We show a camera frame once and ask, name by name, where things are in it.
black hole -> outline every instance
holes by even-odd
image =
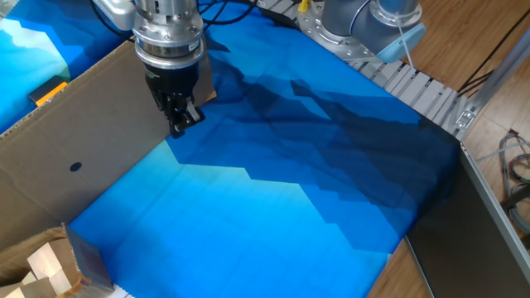
[[[83,164],[80,162],[73,163],[72,166],[70,166],[70,171],[77,171],[82,165]]]

blue cloth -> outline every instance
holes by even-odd
[[[122,42],[89,0],[20,0],[0,21],[0,133],[35,108],[31,91],[77,78]]]
[[[245,9],[230,3],[223,17]],[[458,142],[257,11],[209,32],[219,97],[206,120],[72,229],[137,298],[366,296],[450,184]]]

dark blue cloth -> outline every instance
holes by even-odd
[[[245,9],[230,3],[223,18]],[[72,228],[137,298],[366,296],[451,184],[459,143],[257,11],[209,31],[219,96],[206,120]]]

robotic arm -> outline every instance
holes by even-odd
[[[173,137],[204,120],[194,106],[203,21],[195,0],[94,0],[120,30],[132,30],[146,81]]]
[[[171,135],[179,137],[204,120],[193,98],[205,52],[196,1],[93,1],[114,25],[136,36],[134,48],[145,65],[147,85]],[[425,33],[417,0],[302,0],[298,11],[301,30],[347,61],[393,62],[405,55],[405,45],[413,48]]]

cardboard flap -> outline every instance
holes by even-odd
[[[200,67],[197,103],[215,95]],[[0,135],[0,250],[73,220],[168,134],[125,42]]]
[[[88,278],[90,288],[98,288],[111,294],[114,291],[113,283],[99,255],[99,250],[82,239],[68,225],[65,225],[65,231],[75,255],[77,269]]]
[[[21,281],[31,270],[27,258],[49,241],[66,238],[62,227],[50,228],[0,252],[0,286]]]

